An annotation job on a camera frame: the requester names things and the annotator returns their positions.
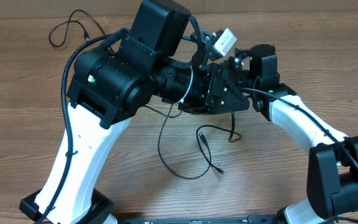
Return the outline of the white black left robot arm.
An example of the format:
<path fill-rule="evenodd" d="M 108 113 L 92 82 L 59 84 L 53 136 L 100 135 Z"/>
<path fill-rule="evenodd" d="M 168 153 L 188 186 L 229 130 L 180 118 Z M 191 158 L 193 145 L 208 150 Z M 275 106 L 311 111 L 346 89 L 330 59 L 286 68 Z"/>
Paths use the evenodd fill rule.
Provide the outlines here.
<path fill-rule="evenodd" d="M 114 223 L 112 201 L 95 189 L 107 156 L 152 96 L 189 114 L 249 108 L 234 75 L 242 62 L 218 63 L 236 42 L 229 29 L 208 33 L 175 1 L 143 1 L 130 29 L 87 40 L 64 68 L 65 133 L 42 189 L 19 208 L 42 223 Z"/>

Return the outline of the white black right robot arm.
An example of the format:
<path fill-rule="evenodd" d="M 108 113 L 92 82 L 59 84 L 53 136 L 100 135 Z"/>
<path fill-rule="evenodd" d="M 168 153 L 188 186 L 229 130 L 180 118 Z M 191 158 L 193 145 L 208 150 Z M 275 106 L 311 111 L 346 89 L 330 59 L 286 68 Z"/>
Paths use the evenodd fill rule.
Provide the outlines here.
<path fill-rule="evenodd" d="M 307 153 L 306 197 L 280 209 L 274 223 L 358 223 L 358 136 L 349 137 L 313 113 L 289 86 L 280 83 L 275 47 L 260 44 L 235 51 L 234 66 L 250 69 L 239 88 L 253 107 L 286 131 Z"/>

